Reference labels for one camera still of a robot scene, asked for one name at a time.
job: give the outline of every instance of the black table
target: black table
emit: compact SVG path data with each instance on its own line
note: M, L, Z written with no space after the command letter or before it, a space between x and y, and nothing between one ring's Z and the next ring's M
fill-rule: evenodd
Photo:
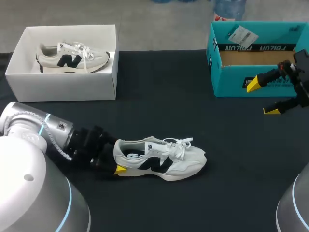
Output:
M193 137L208 163L179 182L70 173L92 232L276 231L277 203L309 161L309 108L265 116L275 98L215 98L205 50L120 52L117 85L116 101L27 104L122 139ZM14 100L2 79L0 109Z

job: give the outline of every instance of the teal shoe box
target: teal shoe box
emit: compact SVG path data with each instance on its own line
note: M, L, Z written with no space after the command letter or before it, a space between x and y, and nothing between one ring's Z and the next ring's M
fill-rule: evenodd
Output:
M258 35L247 49L230 41L242 26ZM305 22L211 22L207 62L216 97L293 97L289 78L247 93L247 85L260 73L277 68L281 61L295 63L293 54L309 51L309 25Z

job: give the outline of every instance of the cardboard box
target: cardboard box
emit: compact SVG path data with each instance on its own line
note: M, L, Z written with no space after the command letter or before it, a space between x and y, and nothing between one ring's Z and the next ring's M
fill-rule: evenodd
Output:
M242 26L259 37L248 48L229 40ZM247 85L260 73L277 68L281 61L295 63L293 54L309 52L309 26L304 22L212 22L207 46L208 68L217 97L296 96L289 78L247 93Z
M37 47L57 46L63 41L108 51L110 60L95 73L40 73L35 60ZM5 75L21 102L115 100L118 56L115 25L27 27Z

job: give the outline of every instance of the sneaker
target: sneaker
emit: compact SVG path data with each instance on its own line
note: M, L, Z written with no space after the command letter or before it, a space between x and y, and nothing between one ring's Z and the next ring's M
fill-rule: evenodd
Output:
M108 62L110 54L74 42L58 43L58 46L40 45L36 60L41 73L94 73Z
M154 174L167 181L188 178L198 173L207 161L203 150L191 146L192 140L159 140L154 137L139 141L117 140L114 159L119 166L126 168L118 175Z

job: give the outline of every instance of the water bottle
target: water bottle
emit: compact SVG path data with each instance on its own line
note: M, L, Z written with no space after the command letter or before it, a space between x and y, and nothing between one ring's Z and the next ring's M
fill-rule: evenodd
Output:
M241 21L247 0L215 0L214 21Z

